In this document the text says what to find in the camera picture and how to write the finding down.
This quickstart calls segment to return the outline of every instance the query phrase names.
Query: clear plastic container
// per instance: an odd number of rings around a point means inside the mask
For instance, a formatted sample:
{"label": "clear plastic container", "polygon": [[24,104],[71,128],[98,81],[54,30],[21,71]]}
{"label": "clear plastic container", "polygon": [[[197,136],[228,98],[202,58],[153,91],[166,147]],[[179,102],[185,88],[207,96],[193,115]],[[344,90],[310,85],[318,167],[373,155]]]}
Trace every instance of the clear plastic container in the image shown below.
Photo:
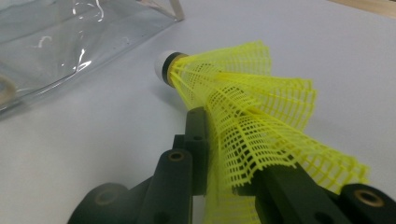
{"label": "clear plastic container", "polygon": [[0,111],[110,61],[182,16],[177,0],[1,2]]}

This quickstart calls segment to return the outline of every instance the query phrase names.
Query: yellow plastic net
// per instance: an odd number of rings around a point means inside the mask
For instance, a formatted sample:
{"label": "yellow plastic net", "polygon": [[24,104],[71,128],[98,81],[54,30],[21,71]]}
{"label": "yellow plastic net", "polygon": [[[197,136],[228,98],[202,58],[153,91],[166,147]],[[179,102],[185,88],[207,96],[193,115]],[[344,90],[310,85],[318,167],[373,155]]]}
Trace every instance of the yellow plastic net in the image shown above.
{"label": "yellow plastic net", "polygon": [[270,165],[299,162],[333,192],[365,183],[367,168],[302,133],[316,91],[302,78],[271,77],[260,41],[177,59],[168,76],[188,109],[204,106],[209,120],[205,223],[260,223],[254,197],[233,194]]}

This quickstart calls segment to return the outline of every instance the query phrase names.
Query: wooden floor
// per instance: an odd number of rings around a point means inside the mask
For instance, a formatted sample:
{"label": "wooden floor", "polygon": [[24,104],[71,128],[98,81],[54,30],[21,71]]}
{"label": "wooden floor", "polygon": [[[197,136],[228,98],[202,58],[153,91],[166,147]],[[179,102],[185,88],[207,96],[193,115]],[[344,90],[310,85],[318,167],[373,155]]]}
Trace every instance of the wooden floor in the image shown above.
{"label": "wooden floor", "polygon": [[396,19],[396,0],[329,0]]}

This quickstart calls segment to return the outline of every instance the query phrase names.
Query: table surface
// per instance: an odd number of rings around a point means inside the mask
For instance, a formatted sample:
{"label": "table surface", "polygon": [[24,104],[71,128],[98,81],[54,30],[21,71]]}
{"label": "table surface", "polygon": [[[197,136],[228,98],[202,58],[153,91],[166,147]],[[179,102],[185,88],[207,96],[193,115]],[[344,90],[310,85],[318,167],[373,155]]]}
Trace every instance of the table surface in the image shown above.
{"label": "table surface", "polygon": [[[0,223],[66,223],[94,187],[150,177],[186,108],[155,77],[163,51],[262,40],[273,75],[312,78],[306,133],[371,167],[396,198],[396,20],[328,1],[181,0],[186,20],[0,119]],[[204,199],[195,199],[201,223]]]}

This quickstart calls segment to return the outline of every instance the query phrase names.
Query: black band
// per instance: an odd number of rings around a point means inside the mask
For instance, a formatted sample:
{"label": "black band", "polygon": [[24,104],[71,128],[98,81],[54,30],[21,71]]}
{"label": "black band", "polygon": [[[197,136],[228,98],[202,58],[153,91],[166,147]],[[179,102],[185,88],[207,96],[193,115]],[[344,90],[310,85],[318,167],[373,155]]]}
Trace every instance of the black band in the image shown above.
{"label": "black band", "polygon": [[168,69],[169,69],[169,66],[171,65],[172,61],[173,61],[177,56],[179,56],[179,55],[181,55],[181,54],[182,54],[182,53],[180,53],[180,52],[172,53],[171,55],[169,55],[169,56],[166,58],[165,62],[163,63],[163,70],[162,70],[162,73],[163,73],[163,81],[164,81],[166,84],[168,84],[168,85],[170,85],[169,82],[168,82]]}

